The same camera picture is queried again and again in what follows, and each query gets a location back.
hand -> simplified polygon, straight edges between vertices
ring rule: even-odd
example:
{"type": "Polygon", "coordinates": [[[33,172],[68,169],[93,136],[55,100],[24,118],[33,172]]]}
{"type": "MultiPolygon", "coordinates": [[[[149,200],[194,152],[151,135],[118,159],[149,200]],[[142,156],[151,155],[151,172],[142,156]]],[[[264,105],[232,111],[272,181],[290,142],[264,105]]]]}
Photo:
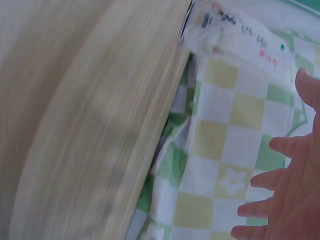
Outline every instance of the hand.
{"type": "Polygon", "coordinates": [[[270,148],[291,158],[291,163],[251,179],[252,187],[274,195],[240,206],[238,215],[267,218],[268,224],[234,227],[231,235],[237,240],[320,240],[320,80],[300,68],[295,85],[316,112],[312,133],[270,141],[270,148]]]}

green square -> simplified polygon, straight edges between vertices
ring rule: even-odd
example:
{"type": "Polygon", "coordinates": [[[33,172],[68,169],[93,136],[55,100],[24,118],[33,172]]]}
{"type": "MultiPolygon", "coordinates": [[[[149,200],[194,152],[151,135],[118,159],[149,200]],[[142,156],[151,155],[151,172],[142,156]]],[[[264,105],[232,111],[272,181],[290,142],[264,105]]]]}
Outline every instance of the green square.
{"type": "Polygon", "coordinates": [[[264,99],[235,93],[230,123],[240,127],[261,130],[264,109],[264,99]]]}
{"type": "Polygon", "coordinates": [[[238,78],[238,68],[221,60],[208,59],[204,81],[221,88],[234,89],[238,78]]]}
{"type": "Polygon", "coordinates": [[[308,59],[300,56],[298,54],[295,55],[295,64],[298,68],[305,68],[309,71],[310,75],[313,76],[315,74],[315,66],[308,59]]]}
{"type": "Polygon", "coordinates": [[[184,111],[189,115],[192,115],[192,111],[193,111],[192,109],[194,106],[194,98],[195,98],[195,89],[194,88],[187,88],[184,111]]]}
{"type": "Polygon", "coordinates": [[[184,112],[170,113],[163,129],[162,135],[165,137],[175,136],[186,119],[187,114],[184,112]]]}
{"type": "Polygon", "coordinates": [[[193,115],[196,115],[198,113],[200,92],[201,92],[201,82],[200,81],[196,81],[195,82],[194,96],[193,96],[193,105],[192,105],[192,114],[193,115]]]}
{"type": "Polygon", "coordinates": [[[138,203],[136,204],[136,207],[138,209],[141,209],[142,211],[144,211],[146,213],[149,213],[149,211],[150,211],[154,182],[155,182],[155,177],[148,174],[148,176],[146,176],[145,182],[143,184],[143,188],[140,193],[138,203]]]}
{"type": "Polygon", "coordinates": [[[224,199],[245,199],[253,171],[253,169],[221,163],[218,169],[214,196],[224,199]],[[242,184],[243,188],[234,188],[238,184],[242,184]]]}
{"type": "Polygon", "coordinates": [[[156,175],[168,179],[172,187],[178,188],[185,172],[187,160],[188,155],[171,142],[166,147],[156,175]]]}
{"type": "Polygon", "coordinates": [[[178,227],[210,229],[213,218],[213,199],[179,192],[173,224],[178,227]]]}
{"type": "Polygon", "coordinates": [[[266,99],[281,104],[295,106],[295,96],[292,92],[279,87],[275,84],[269,84],[266,99]]]}
{"type": "Polygon", "coordinates": [[[227,130],[228,125],[198,120],[194,132],[192,154],[219,161],[224,150],[227,130]]]}
{"type": "Polygon", "coordinates": [[[255,163],[255,168],[263,171],[271,171],[285,167],[286,157],[269,148],[269,142],[272,136],[263,134],[258,153],[258,158],[255,163]]]}
{"type": "Polygon", "coordinates": [[[230,232],[212,231],[210,233],[210,240],[235,240],[235,239],[230,235],[230,232]]]}
{"type": "Polygon", "coordinates": [[[247,226],[261,227],[261,226],[267,225],[267,224],[268,224],[267,219],[259,219],[259,218],[254,218],[254,217],[247,217],[246,218],[246,225],[247,226]]]}
{"type": "Polygon", "coordinates": [[[295,51],[295,41],[294,37],[291,34],[278,30],[272,30],[271,32],[278,35],[280,38],[284,39],[291,52],[295,51]]]}
{"type": "Polygon", "coordinates": [[[156,222],[150,216],[148,216],[136,239],[137,240],[140,240],[140,239],[169,240],[170,239],[170,231],[171,231],[170,225],[163,224],[161,222],[156,222]]]}

white flower pattern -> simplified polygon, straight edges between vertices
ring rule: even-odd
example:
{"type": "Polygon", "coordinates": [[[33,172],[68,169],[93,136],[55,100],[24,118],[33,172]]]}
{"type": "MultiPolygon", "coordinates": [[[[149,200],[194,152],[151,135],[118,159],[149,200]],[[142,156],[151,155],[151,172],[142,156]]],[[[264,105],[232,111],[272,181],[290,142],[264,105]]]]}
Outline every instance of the white flower pattern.
{"type": "Polygon", "coordinates": [[[220,186],[226,189],[228,196],[234,195],[238,191],[243,191],[246,188],[244,178],[246,173],[244,171],[236,172],[229,168],[226,171],[226,177],[220,180],[220,186]]]}
{"type": "Polygon", "coordinates": [[[163,240],[165,236],[165,230],[163,228],[157,229],[154,223],[150,223],[146,232],[141,234],[141,240],[163,240]]]}

bedsheet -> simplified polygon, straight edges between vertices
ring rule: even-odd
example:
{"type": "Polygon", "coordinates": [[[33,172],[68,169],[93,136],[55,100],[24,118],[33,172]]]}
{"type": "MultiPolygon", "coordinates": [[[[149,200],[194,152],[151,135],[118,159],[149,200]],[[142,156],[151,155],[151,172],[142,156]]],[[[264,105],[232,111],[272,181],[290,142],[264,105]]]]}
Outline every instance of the bedsheet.
{"type": "MultiPolygon", "coordinates": [[[[320,77],[315,41],[272,31],[285,39],[295,70],[320,77]]],[[[270,139],[312,129],[315,113],[291,81],[253,74],[228,58],[190,56],[126,239],[231,240],[236,225],[265,225],[239,217],[237,208],[273,195],[252,188],[251,177],[290,163],[269,149],[270,139]]]]}

